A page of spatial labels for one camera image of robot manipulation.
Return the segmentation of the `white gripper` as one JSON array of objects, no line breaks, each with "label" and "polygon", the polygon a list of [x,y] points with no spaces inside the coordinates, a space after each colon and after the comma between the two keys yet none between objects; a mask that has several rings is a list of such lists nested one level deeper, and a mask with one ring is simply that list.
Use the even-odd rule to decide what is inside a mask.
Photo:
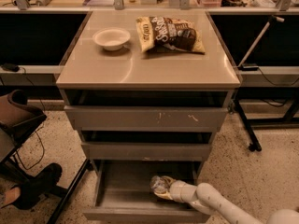
[{"label": "white gripper", "polygon": [[191,203],[198,200],[196,194],[197,187],[195,185],[188,184],[181,180],[175,181],[174,178],[167,175],[162,176],[162,180],[164,185],[170,188],[170,194],[160,193],[157,194],[158,197],[169,201],[174,200],[178,203]]}]

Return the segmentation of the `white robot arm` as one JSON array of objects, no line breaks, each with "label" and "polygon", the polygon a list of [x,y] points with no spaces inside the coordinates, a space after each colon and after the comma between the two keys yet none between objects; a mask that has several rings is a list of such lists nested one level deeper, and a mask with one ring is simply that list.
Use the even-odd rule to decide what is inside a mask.
[{"label": "white robot arm", "polygon": [[170,176],[154,176],[150,181],[154,194],[162,199],[187,203],[195,210],[212,215],[221,214],[230,224],[263,224],[237,205],[224,198],[208,183],[191,185]]}]

